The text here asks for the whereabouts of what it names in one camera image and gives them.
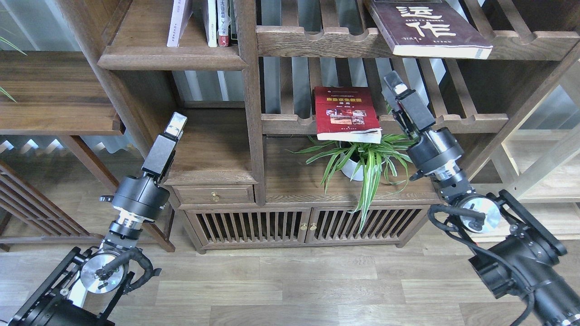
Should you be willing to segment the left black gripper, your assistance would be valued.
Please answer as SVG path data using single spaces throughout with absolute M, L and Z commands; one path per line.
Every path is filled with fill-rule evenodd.
M 159 183 L 170 168 L 175 147 L 183 135 L 187 117 L 173 113 L 165 130 L 157 136 L 141 167 L 149 176 L 126 176 L 116 190 L 112 206 L 120 211 L 117 223 L 128 215 L 145 223 L 154 223 L 169 199 L 169 192 Z

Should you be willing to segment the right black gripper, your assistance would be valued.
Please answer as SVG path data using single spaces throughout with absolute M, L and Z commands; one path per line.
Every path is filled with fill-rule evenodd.
M 419 94 L 409 89 L 396 71 L 389 72 L 384 79 L 386 90 L 383 95 L 392 108 L 394 119 L 409 138 L 418 140 L 418 143 L 407 150 L 408 156 L 418 169 L 410 180 L 433 176 L 444 181 L 460 173 L 461 169 L 456 160 L 464 151 L 455 136 L 447 127 L 437 131 L 430 128 L 435 123 L 435 118 Z

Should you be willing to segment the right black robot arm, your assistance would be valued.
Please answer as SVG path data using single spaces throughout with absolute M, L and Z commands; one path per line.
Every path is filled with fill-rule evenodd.
M 407 153 L 418 171 L 411 179 L 431 178 L 444 202 L 429 208 L 429 220 L 471 249 L 469 261 L 495 298 L 526 302 L 514 326 L 531 313 L 545 326 L 577 326 L 579 295 L 553 270 L 565 246 L 506 190 L 477 194 L 456 163 L 463 150 L 449 129 L 432 129 L 431 112 L 397 72 L 385 81 L 393 117 L 413 141 Z

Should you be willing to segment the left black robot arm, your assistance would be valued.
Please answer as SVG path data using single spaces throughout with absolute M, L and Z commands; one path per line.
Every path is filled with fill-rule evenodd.
M 119 299 L 160 274 L 161 269 L 153 268 L 137 242 L 143 226 L 154 224 L 169 200 L 160 181 L 174 159 L 186 122 L 186 116 L 173 113 L 145 158 L 143 175 L 126 176 L 114 195 L 100 198 L 119 211 L 100 246 L 70 250 L 9 326 L 112 326 L 108 318 Z M 95 294 L 112 292 L 113 297 L 103 312 L 91 313 L 71 299 L 77 287 Z

